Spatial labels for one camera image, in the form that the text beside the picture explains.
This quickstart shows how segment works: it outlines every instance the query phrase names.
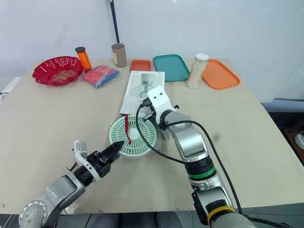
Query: seasoning bottle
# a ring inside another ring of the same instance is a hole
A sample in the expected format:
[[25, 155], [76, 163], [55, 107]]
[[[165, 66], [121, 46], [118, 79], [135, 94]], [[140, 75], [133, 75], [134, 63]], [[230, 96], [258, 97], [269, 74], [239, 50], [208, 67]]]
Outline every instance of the seasoning bottle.
[[201, 81], [201, 74], [205, 70], [209, 56], [203, 53], [198, 53], [195, 55], [194, 62], [192, 64], [192, 69], [189, 74], [187, 81], [187, 87], [190, 89], [196, 89], [199, 87]]

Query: green ring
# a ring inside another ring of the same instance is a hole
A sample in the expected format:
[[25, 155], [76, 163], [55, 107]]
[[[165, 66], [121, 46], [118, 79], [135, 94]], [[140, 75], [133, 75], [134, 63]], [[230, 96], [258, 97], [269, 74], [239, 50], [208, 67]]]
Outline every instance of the green ring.
[[215, 167], [213, 166], [209, 171], [207, 172], [204, 172], [204, 173], [201, 173], [201, 174], [188, 174], [188, 176], [190, 178], [193, 178], [193, 179], [201, 179], [201, 178], [205, 178], [207, 176], [210, 176], [211, 174], [213, 174], [215, 172]]

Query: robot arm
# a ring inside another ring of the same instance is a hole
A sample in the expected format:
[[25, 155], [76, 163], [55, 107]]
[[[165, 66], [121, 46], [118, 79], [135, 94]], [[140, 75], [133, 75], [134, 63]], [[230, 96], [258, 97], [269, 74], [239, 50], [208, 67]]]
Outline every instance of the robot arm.
[[85, 141], [75, 141], [74, 155], [80, 167], [74, 172], [68, 171], [49, 185], [40, 197], [29, 202], [19, 216], [20, 227], [55, 227], [60, 212], [82, 195], [86, 186], [93, 181], [101, 181], [110, 171], [111, 164], [119, 157], [117, 153], [123, 143], [113, 143], [102, 152], [95, 151], [86, 156]]
[[194, 189], [192, 198], [201, 223], [212, 228], [256, 228], [246, 217], [235, 213], [202, 135], [187, 123], [190, 117], [176, 112], [178, 106], [172, 107], [161, 86], [150, 90], [148, 99], [145, 102], [150, 104], [157, 124], [174, 139]]

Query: black pole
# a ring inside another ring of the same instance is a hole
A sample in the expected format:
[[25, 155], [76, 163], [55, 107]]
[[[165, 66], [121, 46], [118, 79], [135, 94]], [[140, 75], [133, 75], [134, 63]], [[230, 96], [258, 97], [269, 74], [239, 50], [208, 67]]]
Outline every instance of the black pole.
[[119, 43], [119, 36], [118, 36], [118, 29], [117, 29], [117, 22], [116, 22], [114, 0], [110, 1], [110, 5], [111, 5], [111, 11], [112, 11], [112, 17], [113, 17], [113, 23], [114, 23], [116, 41], [117, 41], [117, 43]]

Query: black lid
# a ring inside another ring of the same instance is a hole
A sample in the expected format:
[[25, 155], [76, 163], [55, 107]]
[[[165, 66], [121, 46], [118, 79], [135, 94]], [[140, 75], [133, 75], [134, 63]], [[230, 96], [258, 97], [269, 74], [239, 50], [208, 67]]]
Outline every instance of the black lid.
[[76, 52], [83, 52], [83, 51], [85, 51], [86, 49], [85, 49], [85, 47], [76, 47], [75, 48], [75, 51]]

